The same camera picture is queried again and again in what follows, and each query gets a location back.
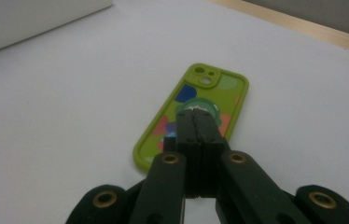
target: phone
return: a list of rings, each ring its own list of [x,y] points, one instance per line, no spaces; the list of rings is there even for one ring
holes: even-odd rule
[[[248,86],[247,78],[240,74],[203,63],[193,64],[136,143],[133,160],[137,167],[148,172],[154,157],[163,150],[163,138],[175,137],[176,113],[185,109],[211,113],[221,135],[230,140]]]

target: white table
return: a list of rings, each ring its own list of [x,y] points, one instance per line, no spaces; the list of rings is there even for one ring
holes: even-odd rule
[[[250,81],[232,149],[290,193],[349,200],[349,50],[204,0],[118,0],[0,50],[0,223],[64,223],[88,190],[143,179],[133,146],[198,62]],[[185,223],[218,223],[214,202]]]

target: wooden edge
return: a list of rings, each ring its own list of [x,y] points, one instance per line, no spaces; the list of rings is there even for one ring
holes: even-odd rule
[[[305,21],[242,0],[211,0],[211,2],[255,16],[265,21],[276,23],[304,35],[335,44],[344,49],[349,49],[349,34],[345,32],[319,25],[314,22]]]

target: colorful phone back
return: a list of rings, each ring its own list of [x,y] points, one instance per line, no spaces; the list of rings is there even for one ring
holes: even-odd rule
[[[163,138],[175,136],[175,114],[184,109],[202,109],[215,118],[221,135],[230,140],[248,89],[239,74],[207,64],[193,64],[174,88],[133,149],[136,165],[147,172],[163,150]]]

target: green object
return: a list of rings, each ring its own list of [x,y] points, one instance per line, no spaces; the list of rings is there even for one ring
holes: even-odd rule
[[[211,113],[221,135],[230,140],[248,86],[242,75],[207,64],[193,64],[136,143],[133,159],[137,167],[148,172],[154,157],[163,150],[163,138],[175,136],[175,114],[184,109],[198,108]]]

